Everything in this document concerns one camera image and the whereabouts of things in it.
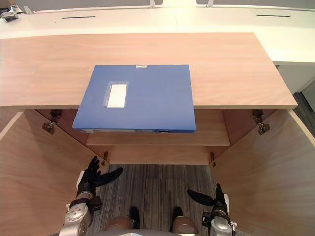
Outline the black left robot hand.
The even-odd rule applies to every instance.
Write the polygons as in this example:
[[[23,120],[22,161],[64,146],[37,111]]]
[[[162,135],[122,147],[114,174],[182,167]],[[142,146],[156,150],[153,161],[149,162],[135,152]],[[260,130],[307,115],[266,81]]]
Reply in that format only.
[[[95,156],[89,163],[87,169],[78,184],[77,196],[83,192],[90,192],[93,196],[96,195],[96,188],[107,185],[115,181],[123,172],[123,168],[119,167],[114,171],[102,174],[99,170],[100,160]]]

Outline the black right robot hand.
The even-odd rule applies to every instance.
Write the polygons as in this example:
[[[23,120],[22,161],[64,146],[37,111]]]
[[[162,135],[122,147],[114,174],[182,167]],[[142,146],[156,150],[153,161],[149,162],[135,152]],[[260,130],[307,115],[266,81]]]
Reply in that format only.
[[[228,206],[220,184],[216,184],[216,194],[214,198],[191,189],[187,190],[187,193],[194,201],[205,206],[214,207],[214,209],[219,209],[228,214]]]

